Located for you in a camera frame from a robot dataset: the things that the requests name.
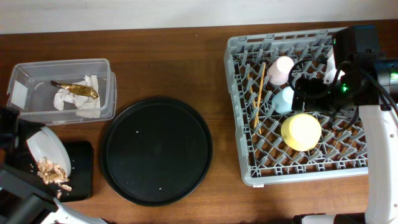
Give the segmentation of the light blue cup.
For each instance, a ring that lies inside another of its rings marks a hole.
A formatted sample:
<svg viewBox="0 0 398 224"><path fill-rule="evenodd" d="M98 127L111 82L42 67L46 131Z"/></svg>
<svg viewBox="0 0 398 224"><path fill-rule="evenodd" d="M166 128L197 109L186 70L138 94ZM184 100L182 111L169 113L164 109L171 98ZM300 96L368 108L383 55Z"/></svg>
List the light blue cup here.
<svg viewBox="0 0 398 224"><path fill-rule="evenodd" d="M272 99L272 105L275 107L275 112L279 114L289 114L292 112L292 102L294 98L294 91L287 86L278 92Z"/></svg>

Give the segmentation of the grey plate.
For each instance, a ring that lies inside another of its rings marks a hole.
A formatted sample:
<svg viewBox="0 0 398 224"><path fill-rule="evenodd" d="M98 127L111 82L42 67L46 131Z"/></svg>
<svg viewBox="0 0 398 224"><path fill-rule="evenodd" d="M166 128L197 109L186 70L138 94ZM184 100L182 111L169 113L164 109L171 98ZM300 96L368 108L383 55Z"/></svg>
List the grey plate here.
<svg viewBox="0 0 398 224"><path fill-rule="evenodd" d="M36 162L46 158L59 165L69 177L72 167L69 155L58 136L48 127L41 127L40 130L27 140L32 157Z"/></svg>

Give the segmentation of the yellow bowl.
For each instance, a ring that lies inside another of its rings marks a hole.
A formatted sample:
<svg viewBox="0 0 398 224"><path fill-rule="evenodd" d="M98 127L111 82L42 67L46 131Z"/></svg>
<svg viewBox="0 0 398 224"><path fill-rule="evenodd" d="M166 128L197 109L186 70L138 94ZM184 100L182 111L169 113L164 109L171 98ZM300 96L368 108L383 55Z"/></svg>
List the yellow bowl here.
<svg viewBox="0 0 398 224"><path fill-rule="evenodd" d="M312 115L300 113L287 118L281 127L281 136L288 147L309 151L319 142L322 127Z"/></svg>

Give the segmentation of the pink cup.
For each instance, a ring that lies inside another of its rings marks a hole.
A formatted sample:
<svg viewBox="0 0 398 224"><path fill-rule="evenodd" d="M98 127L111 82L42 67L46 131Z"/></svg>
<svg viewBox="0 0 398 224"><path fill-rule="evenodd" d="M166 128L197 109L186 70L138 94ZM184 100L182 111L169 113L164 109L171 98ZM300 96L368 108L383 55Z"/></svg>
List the pink cup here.
<svg viewBox="0 0 398 224"><path fill-rule="evenodd" d="M289 72L294 66L294 61L288 56L279 57L268 69L267 76L273 85L283 85L288 82Z"/></svg>

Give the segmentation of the food scraps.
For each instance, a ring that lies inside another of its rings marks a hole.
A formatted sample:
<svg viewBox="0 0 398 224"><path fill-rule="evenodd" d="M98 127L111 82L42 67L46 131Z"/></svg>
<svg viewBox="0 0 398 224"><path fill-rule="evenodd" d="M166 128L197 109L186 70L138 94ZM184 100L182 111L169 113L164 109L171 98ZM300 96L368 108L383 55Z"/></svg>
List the food scraps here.
<svg viewBox="0 0 398 224"><path fill-rule="evenodd" d="M71 192L72 187L68 185L69 178L64 169L59 164L55 164L46 157L37 162L37 175L43 180L45 185L55 184L58 186L56 197L61 199L63 191Z"/></svg>

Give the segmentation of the gold foil wrapper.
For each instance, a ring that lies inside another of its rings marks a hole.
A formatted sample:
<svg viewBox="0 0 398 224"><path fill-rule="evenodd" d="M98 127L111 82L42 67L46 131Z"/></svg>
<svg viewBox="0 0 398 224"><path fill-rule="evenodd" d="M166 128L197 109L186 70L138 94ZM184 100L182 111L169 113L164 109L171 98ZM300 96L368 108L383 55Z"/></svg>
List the gold foil wrapper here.
<svg viewBox="0 0 398 224"><path fill-rule="evenodd" d="M51 81L50 84L55 87L62 88L64 90L68 90L70 93L80 96L91 97L92 99L97 99L99 94L92 86L85 86L79 84L63 84L56 81Z"/></svg>

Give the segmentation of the white napkin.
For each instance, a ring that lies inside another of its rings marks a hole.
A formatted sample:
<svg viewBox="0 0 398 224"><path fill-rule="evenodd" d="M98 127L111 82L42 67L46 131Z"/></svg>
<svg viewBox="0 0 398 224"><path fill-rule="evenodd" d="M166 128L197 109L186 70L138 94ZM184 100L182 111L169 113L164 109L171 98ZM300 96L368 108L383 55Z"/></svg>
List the white napkin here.
<svg viewBox="0 0 398 224"><path fill-rule="evenodd" d="M93 99L90 96L81 96L74 93L70 93L68 90L59 89L53 99L54 107L61 111L64 108L65 103L71 103L80 110L76 112L77 116L84 118L99 118L100 111L100 97Z"/></svg>

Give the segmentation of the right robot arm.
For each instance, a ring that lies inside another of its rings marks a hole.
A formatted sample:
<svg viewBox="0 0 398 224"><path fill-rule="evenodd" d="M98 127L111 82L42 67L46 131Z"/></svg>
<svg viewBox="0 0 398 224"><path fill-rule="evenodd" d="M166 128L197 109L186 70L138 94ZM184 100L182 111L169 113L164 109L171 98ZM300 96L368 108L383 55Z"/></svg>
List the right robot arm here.
<svg viewBox="0 0 398 224"><path fill-rule="evenodd" d="M351 26L332 35L336 72L330 84L293 79L293 110L354 108L347 127L360 119L368 149L365 223L397 223L397 59L386 58L374 25Z"/></svg>

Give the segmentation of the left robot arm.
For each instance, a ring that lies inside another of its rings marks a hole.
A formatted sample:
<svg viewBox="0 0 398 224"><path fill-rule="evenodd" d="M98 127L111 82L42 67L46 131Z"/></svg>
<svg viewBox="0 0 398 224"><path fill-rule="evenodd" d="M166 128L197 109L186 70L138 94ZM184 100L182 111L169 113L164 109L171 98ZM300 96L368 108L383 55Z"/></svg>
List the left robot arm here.
<svg viewBox="0 0 398 224"><path fill-rule="evenodd" d="M105 223L62 202L67 191L91 194L93 148L88 141L69 145L43 123L26 121L1 108L1 223Z"/></svg>

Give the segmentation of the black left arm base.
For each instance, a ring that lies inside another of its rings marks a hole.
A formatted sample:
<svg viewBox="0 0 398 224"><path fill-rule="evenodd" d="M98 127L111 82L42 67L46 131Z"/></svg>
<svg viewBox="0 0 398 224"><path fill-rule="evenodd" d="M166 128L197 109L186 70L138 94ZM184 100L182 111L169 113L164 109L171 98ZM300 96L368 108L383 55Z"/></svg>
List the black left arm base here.
<svg viewBox="0 0 398 224"><path fill-rule="evenodd" d="M69 185L72 189L67 191L57 184L45 185L40 180L41 186L46 186L56 195L62 191L61 202L74 202L86 200L91 197L93 191L93 147L88 141L63 142L71 162Z"/></svg>

